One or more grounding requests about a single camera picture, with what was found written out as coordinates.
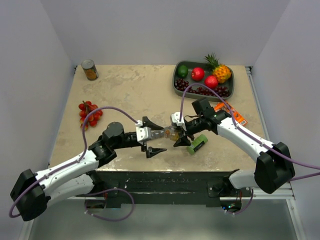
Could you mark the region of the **amber pill bottle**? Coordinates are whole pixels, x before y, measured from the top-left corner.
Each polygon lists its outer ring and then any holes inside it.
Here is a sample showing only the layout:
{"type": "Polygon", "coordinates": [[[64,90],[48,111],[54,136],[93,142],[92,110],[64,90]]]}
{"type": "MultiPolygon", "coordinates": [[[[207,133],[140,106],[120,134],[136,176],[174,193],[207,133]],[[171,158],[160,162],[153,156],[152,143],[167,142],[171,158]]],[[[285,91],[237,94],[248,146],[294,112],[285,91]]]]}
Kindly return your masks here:
{"type": "Polygon", "coordinates": [[[164,137],[176,142],[180,138],[180,131],[176,129],[167,129],[164,132],[164,137]]]}

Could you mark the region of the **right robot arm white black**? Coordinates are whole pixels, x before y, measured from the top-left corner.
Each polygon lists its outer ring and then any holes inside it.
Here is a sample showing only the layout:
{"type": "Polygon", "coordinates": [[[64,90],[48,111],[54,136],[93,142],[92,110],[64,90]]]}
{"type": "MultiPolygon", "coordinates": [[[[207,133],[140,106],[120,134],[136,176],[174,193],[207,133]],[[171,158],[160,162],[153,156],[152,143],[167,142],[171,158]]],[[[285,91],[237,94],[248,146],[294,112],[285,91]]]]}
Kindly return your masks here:
{"type": "Polygon", "coordinates": [[[188,138],[209,131],[231,141],[255,162],[254,170],[234,170],[227,176],[222,185],[227,196],[233,197],[246,187],[272,194],[296,175],[289,161],[289,148],[284,143],[274,144],[259,137],[237,123],[230,113],[215,111],[206,98],[194,101],[192,106],[197,117],[191,121],[185,121],[181,112],[170,116],[172,125],[181,134],[175,147],[189,146],[188,138]]]}

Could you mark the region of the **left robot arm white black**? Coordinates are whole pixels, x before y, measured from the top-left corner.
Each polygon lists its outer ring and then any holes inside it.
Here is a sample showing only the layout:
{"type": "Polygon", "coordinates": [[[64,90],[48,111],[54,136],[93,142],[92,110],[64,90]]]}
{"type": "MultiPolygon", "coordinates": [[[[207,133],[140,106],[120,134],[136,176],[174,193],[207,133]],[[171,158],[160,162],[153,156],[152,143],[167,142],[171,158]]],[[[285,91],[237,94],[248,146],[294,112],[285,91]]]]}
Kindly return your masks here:
{"type": "Polygon", "coordinates": [[[104,184],[94,179],[95,170],[116,158],[117,149],[139,147],[151,158],[162,148],[147,146],[153,133],[164,133],[165,128],[151,122],[146,116],[135,125],[135,131],[125,132],[120,122],[110,123],[98,139],[77,156],[51,168],[20,173],[10,192],[13,206],[11,218],[21,217],[31,221],[40,216],[50,205],[77,195],[99,196],[104,184]]]}

